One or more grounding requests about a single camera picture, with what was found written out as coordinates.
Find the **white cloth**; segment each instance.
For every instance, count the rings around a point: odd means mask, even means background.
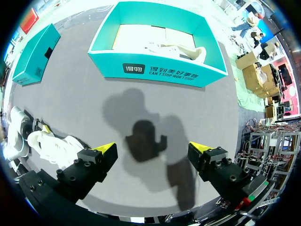
[[[74,137],[67,136],[64,139],[59,139],[45,129],[32,132],[28,136],[27,142],[39,153],[40,158],[51,164],[57,164],[60,169],[72,165],[73,161],[77,159],[77,153],[84,149]]]
[[[275,44],[271,43],[271,42],[268,42],[267,45],[268,46],[264,48],[265,51],[267,51],[269,56],[275,57],[275,54],[276,54],[276,51],[277,51],[277,48],[276,48]]]
[[[256,16],[248,17],[246,21],[251,27],[257,27],[259,24],[259,18]]]
[[[155,44],[150,43],[147,47],[151,52],[159,53],[164,57],[179,58],[180,54],[186,55],[193,61],[203,64],[206,58],[206,49],[204,47],[188,48],[177,44]]]

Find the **cardboard box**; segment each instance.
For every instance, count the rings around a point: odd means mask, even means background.
[[[255,95],[261,94],[261,93],[267,93],[267,91],[264,91],[263,89],[257,89],[252,91]]]
[[[265,107],[265,117],[266,118],[274,118],[274,106],[273,105]]]
[[[269,90],[270,96],[277,94],[277,93],[279,93],[279,87],[275,87],[275,88]]]
[[[271,89],[275,89],[276,85],[275,85],[275,81],[274,81],[274,77],[273,77],[273,73],[271,70],[270,65],[266,65],[264,67],[261,67],[261,71],[266,73],[267,75],[267,81],[263,84],[263,89],[266,91],[269,91]]]
[[[266,97],[270,96],[269,92],[265,92],[265,91],[263,91],[262,93],[256,94],[256,95],[260,98],[266,98]]]
[[[243,75],[245,78],[246,88],[254,91],[260,90],[262,88],[262,83],[259,80],[258,74],[256,72],[256,65],[252,64],[243,70]]]
[[[273,104],[273,98],[272,97],[268,97],[268,105],[272,105]]]
[[[252,52],[244,55],[242,58],[236,60],[235,62],[236,62],[237,68],[240,70],[243,70],[246,67],[258,62],[258,58],[255,56],[255,53],[252,51]]]

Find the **metal rack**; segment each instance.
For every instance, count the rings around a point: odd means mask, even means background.
[[[253,146],[253,142],[259,140],[259,145]],[[277,184],[272,192],[277,197],[284,189],[285,184],[293,170],[299,146],[301,132],[253,132],[250,135],[248,154],[250,155],[242,168],[249,168],[256,175],[263,174]]]

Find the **table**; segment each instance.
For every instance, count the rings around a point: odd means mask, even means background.
[[[195,141],[221,146],[229,152],[228,157],[234,158],[238,105],[225,47],[220,44],[229,76],[206,88],[108,79],[87,55],[100,23],[63,30],[41,83],[17,85],[11,103],[42,119],[58,136],[72,135],[91,147],[117,143],[119,158],[107,178],[77,204],[113,215],[151,217],[216,198],[218,193],[197,176],[186,155],[188,142]],[[125,137],[132,135],[138,121],[140,125],[146,121],[145,126],[152,123],[156,142],[161,135],[167,136],[167,149],[158,157],[136,161],[129,152]],[[26,163],[55,177],[57,166],[41,159],[34,150]]]

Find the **red component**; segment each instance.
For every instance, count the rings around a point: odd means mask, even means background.
[[[244,202],[244,205],[246,205],[246,206],[251,204],[251,200],[249,200],[247,197],[243,198],[243,202]]]
[[[33,8],[31,8],[29,13],[26,15],[26,17],[23,19],[23,21],[20,24],[20,27],[24,31],[25,34],[27,34],[29,32],[29,30],[37,22],[38,19],[39,19],[39,17],[37,15],[37,13],[34,11]]]
[[[242,208],[244,205],[244,201],[241,201],[238,206],[235,208],[235,210],[239,210],[240,208]]]

